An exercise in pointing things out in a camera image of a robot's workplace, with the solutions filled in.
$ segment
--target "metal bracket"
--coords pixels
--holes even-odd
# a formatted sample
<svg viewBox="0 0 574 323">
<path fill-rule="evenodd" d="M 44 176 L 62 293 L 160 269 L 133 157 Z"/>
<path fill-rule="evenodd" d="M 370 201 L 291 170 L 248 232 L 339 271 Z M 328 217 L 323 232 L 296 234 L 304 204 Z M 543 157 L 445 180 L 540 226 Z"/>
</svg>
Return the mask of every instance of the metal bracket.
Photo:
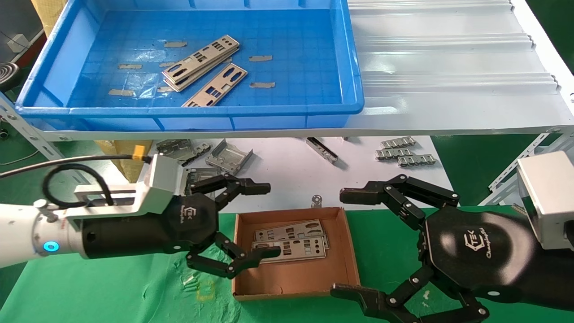
<svg viewBox="0 0 574 323">
<path fill-rule="evenodd" d="M 249 157 L 253 155 L 253 149 L 249 152 L 242 152 L 236 146 L 228 144 L 225 139 L 213 149 L 207 156 L 205 162 L 208 165 L 217 167 L 231 175 L 237 174 L 247 163 Z"/>
<path fill-rule="evenodd" d="M 274 258 L 265 258 L 261 263 L 293 262 L 325 258 L 325 242 L 323 237 L 309 239 L 292 239 L 281 241 L 255 241 L 251 243 L 251 249 L 281 247 L 281 254 Z"/>
<path fill-rule="evenodd" d="M 516 157 L 512 163 L 510 163 L 510 165 L 508 165 L 508 167 L 506 167 L 505 170 L 503 170 L 500 175 L 497 176 L 497 178 L 490 183 L 490 185 L 488 186 L 488 189 L 490 191 L 493 191 L 497 185 L 500 184 L 500 182 L 502 182 L 502 180 L 504 180 L 504 178 L 506 177 L 506 175 L 510 174 L 510 172 L 512 172 L 512 170 L 514 170 L 516 168 L 516 166 L 518 165 L 518 159 L 521 158 L 525 158 L 527 156 L 530 155 L 530 153 L 534 152 L 534 150 L 536 149 L 536 147 L 538 147 L 538 145 L 540 145 L 544 139 L 546 139 L 546 137 L 550 136 L 549 133 L 543 133 L 541 135 L 539 135 L 538 137 L 536 137 L 536 139 L 534 139 L 534 141 L 532 141 L 532 143 L 530 143 L 528 145 L 528 147 L 526 147 L 526 149 L 524 149 L 523 152 L 520 153 L 520 155 L 518 155 L 518 157 Z"/>
<path fill-rule="evenodd" d="M 186 168 L 181 176 L 179 186 L 179 195 L 189 195 L 191 185 L 200 180 L 208 179 L 220 175 L 221 172 L 217 168 Z M 215 192 L 205 194 L 208 198 L 215 199 Z"/>
<path fill-rule="evenodd" d="M 156 145 L 157 152 L 166 157 L 179 159 L 192 152 L 191 140 L 164 140 Z"/>
<path fill-rule="evenodd" d="M 408 146 L 414 146 L 417 142 L 411 137 L 400 137 L 391 140 L 381 141 L 381 148 L 383 149 L 390 149 L 390 148 L 405 148 Z"/>
<path fill-rule="evenodd" d="M 574 134 L 572 132 L 564 133 L 558 139 L 556 139 L 553 143 L 548 145 L 548 147 L 544 148 L 540 153 L 548 153 L 553 151 L 568 151 L 570 148 L 574 146 L 574 138 L 572 137 Z M 508 180 L 504 183 L 499 184 L 498 187 L 490 194 L 487 198 L 485 198 L 479 206 L 483 205 L 496 205 L 500 203 L 503 199 L 508 197 L 512 192 L 514 192 L 518 187 L 518 177 L 517 174 L 512 175 Z"/>
<path fill-rule="evenodd" d="M 190 153 L 190 157 L 187 158 L 186 160 L 183 160 L 183 163 L 181 164 L 182 167 L 185 167 L 187 165 L 189 165 L 192 161 L 198 159 L 199 157 L 205 155 L 206 152 L 211 150 L 211 145 L 208 143 L 201 143 L 199 144 L 198 147 L 195 147 L 191 153 Z"/>
<path fill-rule="evenodd" d="M 332 150 L 327 148 L 319 139 L 315 137 L 308 137 L 305 139 L 305 142 L 309 145 L 309 147 L 313 148 L 321 157 L 325 158 L 326 161 L 330 162 L 331 164 L 335 164 L 339 157 L 335 154 Z"/>
<path fill-rule="evenodd" d="M 6 98 L 4 93 L 0 92 L 0 116 L 6 120 L 10 125 L 20 132 L 24 138 L 36 147 L 42 155 L 44 155 L 48 160 L 57 160 L 65 158 L 64 155 L 50 142 L 46 141 L 42 134 L 34 127 L 29 125 L 14 108 L 14 104 Z M 60 140 L 68 140 L 64 136 L 60 136 Z M 70 170 L 64 172 L 67 176 L 70 176 L 74 183 L 76 184 L 89 184 L 90 181 L 87 180 L 82 172 Z"/>
<path fill-rule="evenodd" d="M 432 155 L 413 155 L 398 158 L 400 167 L 433 165 L 435 163 L 436 159 Z"/>
<path fill-rule="evenodd" d="M 389 160 L 396 159 L 404 156 L 413 156 L 414 154 L 407 148 L 396 148 L 396 149 L 382 149 L 375 150 L 376 160 Z"/>
</svg>

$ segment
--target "metal part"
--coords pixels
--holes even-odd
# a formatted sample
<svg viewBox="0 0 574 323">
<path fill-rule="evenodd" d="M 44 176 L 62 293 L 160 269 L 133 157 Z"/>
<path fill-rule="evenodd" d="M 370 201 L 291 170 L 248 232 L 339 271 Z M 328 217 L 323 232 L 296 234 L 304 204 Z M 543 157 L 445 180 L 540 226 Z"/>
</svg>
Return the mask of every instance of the metal part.
<svg viewBox="0 0 574 323">
<path fill-rule="evenodd" d="M 209 72 L 210 70 L 212 70 L 213 68 L 215 68 L 217 65 L 227 61 L 229 58 L 231 58 L 231 55 L 235 54 L 237 51 L 239 50 L 239 48 L 235 48 L 234 50 L 232 50 L 231 52 L 221 56 L 220 58 L 214 60 L 213 62 L 205 65 L 204 67 L 202 67 L 201 69 L 199 69 L 197 72 L 188 75 L 187 77 L 181 79 L 180 81 L 178 81 L 177 83 L 173 83 L 170 79 L 165 78 L 164 82 L 171 87 L 172 89 L 174 89 L 176 92 L 181 92 L 183 91 L 186 87 L 188 87 L 189 85 L 191 85 L 193 82 L 197 81 L 198 79 L 200 79 L 203 75 L 205 75 L 207 72 Z"/>
<path fill-rule="evenodd" d="M 518 191 L 544 249 L 572 249 L 565 224 L 574 220 L 574 167 L 563 151 L 518 161 Z"/>
<path fill-rule="evenodd" d="M 181 176 L 179 195 L 188 196 L 194 183 L 220 175 L 217 168 L 186 168 Z M 215 192 L 206 194 L 208 198 L 215 199 Z"/>
<path fill-rule="evenodd" d="M 272 59 L 273 55 L 249 56 L 249 61 L 268 61 Z"/>
<path fill-rule="evenodd" d="M 413 156 L 414 154 L 410 152 L 407 148 L 395 148 L 395 149 L 382 149 L 375 150 L 376 160 L 389 160 L 396 159 L 404 156 Z"/>
<path fill-rule="evenodd" d="M 190 157 L 188 157 L 185 160 L 180 160 L 180 162 L 183 162 L 181 164 L 182 167 L 185 167 L 187 165 L 189 165 L 192 161 L 198 159 L 199 157 L 205 155 L 206 152 L 210 151 L 211 149 L 211 145 L 208 143 L 201 143 L 199 144 L 199 146 L 195 147 L 193 150 L 191 150 L 191 153 L 189 153 L 187 156 L 188 157 L 190 155 Z"/>
<path fill-rule="evenodd" d="M 166 41 L 164 47 L 185 47 L 187 46 L 186 41 Z"/>
<path fill-rule="evenodd" d="M 135 92 L 132 90 L 111 89 L 109 95 L 119 95 L 121 97 L 133 97 Z"/>
<path fill-rule="evenodd" d="M 528 212 L 526 212 L 526 209 L 516 203 L 512 204 L 512 209 L 522 214 L 523 216 L 528 216 Z"/>
<path fill-rule="evenodd" d="M 218 58 L 228 56 L 229 52 L 238 47 L 239 43 L 236 40 L 229 35 L 225 35 L 185 59 L 178 61 L 173 66 L 166 68 L 162 73 L 172 83 L 176 84 Z"/>
<path fill-rule="evenodd" d="M 400 167 L 433 165 L 436 163 L 436 159 L 432 155 L 413 155 L 399 157 L 397 160 Z"/>
<path fill-rule="evenodd" d="M 504 171 L 502 171 L 500 173 L 500 175 L 497 176 L 497 178 L 490 183 L 490 185 L 488 186 L 488 189 L 493 191 L 496 189 L 497 185 L 500 184 L 500 182 L 502 182 L 504 180 L 504 178 L 510 174 L 510 172 L 512 172 L 516 166 L 518 166 L 518 160 L 525 158 L 527 156 L 529 156 L 531 153 L 534 152 L 534 150 L 536 149 L 536 147 L 538 147 L 543 141 L 544 139 L 546 139 L 548 136 L 550 136 L 549 133 L 543 133 L 538 135 L 538 137 L 536 137 L 536 139 L 534 139 L 534 141 L 532 141 L 532 143 L 530 143 L 528 145 L 528 147 L 526 147 L 526 149 L 524 149 L 524 151 L 522 151 L 520 153 L 520 155 L 518 155 L 518 157 L 516 157 L 512 163 L 510 163 L 510 165 L 508 167 L 506 167 L 506 169 Z"/>
<path fill-rule="evenodd" d="M 225 66 L 209 83 L 181 106 L 214 106 L 246 75 L 246 70 L 233 63 L 229 63 L 229 65 Z"/>
<path fill-rule="evenodd" d="M 311 198 L 311 209 L 318 209 L 322 207 L 323 198 L 321 195 L 313 195 Z"/>
<path fill-rule="evenodd" d="M 54 223 L 58 220 L 58 216 L 56 214 L 54 214 L 54 212 L 52 212 L 52 210 L 49 209 L 49 204 L 48 201 L 46 201 L 45 199 L 38 199 L 34 202 L 34 204 L 32 204 L 32 206 L 34 206 L 36 209 L 38 209 L 38 211 L 46 217 L 46 220 L 49 223 Z"/>
<path fill-rule="evenodd" d="M 329 249 L 329 239 L 326 237 L 327 233 L 323 229 L 321 220 L 318 219 L 278 226 L 275 228 L 256 230 L 254 232 L 255 241 L 279 241 L 289 239 L 315 238 L 320 236 L 325 237 L 325 249 Z"/>
<path fill-rule="evenodd" d="M 390 148 L 405 148 L 408 146 L 414 146 L 417 142 L 411 137 L 401 137 L 395 138 L 391 140 L 385 140 L 381 142 L 381 148 L 383 149 L 390 149 Z"/>
<path fill-rule="evenodd" d="M 275 82 L 251 82 L 249 87 L 253 87 L 255 89 L 270 89 L 275 87 Z"/>
<path fill-rule="evenodd" d="M 247 163 L 249 157 L 253 155 L 253 149 L 249 152 L 242 152 L 236 146 L 228 144 L 225 139 L 217 145 L 207 156 L 205 162 L 208 165 L 219 168 L 231 175 L 237 174 Z"/>
<path fill-rule="evenodd" d="M 179 159 L 192 153 L 191 140 L 164 140 L 156 145 L 157 152 L 164 156 Z"/>
<path fill-rule="evenodd" d="M 315 137 L 307 137 L 305 142 L 313 148 L 321 157 L 325 158 L 326 161 L 330 162 L 331 164 L 335 164 L 339 157 L 335 154 L 332 150 L 327 148 L 319 139 Z"/>
<path fill-rule="evenodd" d="M 325 258 L 326 256 L 323 237 L 281 241 L 255 241 L 251 243 L 252 250 L 269 247 L 281 247 L 281 254 L 277 257 L 262 259 L 261 263 L 293 262 L 296 260 Z"/>
<path fill-rule="evenodd" d="M 567 151 L 574 147 L 574 134 L 571 132 L 563 133 L 558 139 L 544 148 L 540 154 L 545 154 L 554 151 Z M 498 184 L 498 187 L 492 191 L 487 198 L 485 198 L 479 206 L 483 205 L 496 205 L 505 199 L 508 195 L 518 188 L 518 175 L 514 174 L 509 177 L 504 183 Z"/>
<path fill-rule="evenodd" d="M 142 64 L 120 64 L 118 65 L 119 70 L 139 70 L 142 68 Z"/>
</svg>

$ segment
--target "beige tape piece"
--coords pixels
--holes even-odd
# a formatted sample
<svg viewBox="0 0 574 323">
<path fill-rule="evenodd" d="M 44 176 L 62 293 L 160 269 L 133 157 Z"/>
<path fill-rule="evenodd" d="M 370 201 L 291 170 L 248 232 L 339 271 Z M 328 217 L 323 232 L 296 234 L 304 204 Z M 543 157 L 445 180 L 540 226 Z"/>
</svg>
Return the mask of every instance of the beige tape piece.
<svg viewBox="0 0 574 323">
<path fill-rule="evenodd" d="M 176 62 L 175 61 L 167 61 L 165 63 L 160 63 L 160 67 L 170 67 L 172 65 L 174 65 Z"/>
<path fill-rule="evenodd" d="M 249 87 L 253 87 L 256 89 L 270 89 L 275 87 L 275 82 L 251 82 Z"/>
<path fill-rule="evenodd" d="M 268 61 L 272 59 L 273 55 L 249 56 L 249 61 Z"/>
<path fill-rule="evenodd" d="M 246 75 L 246 70 L 233 63 L 229 63 L 229 65 L 225 66 L 219 74 L 217 74 L 182 106 L 214 106 Z"/>
<path fill-rule="evenodd" d="M 139 70 L 142 68 L 141 64 L 120 64 L 118 65 L 119 70 Z"/>
<path fill-rule="evenodd" d="M 135 92 L 132 90 L 111 89 L 109 95 L 120 95 L 122 97 L 133 97 Z"/>
<path fill-rule="evenodd" d="M 185 47 L 187 46 L 186 41 L 166 41 L 164 47 Z"/>
</svg>

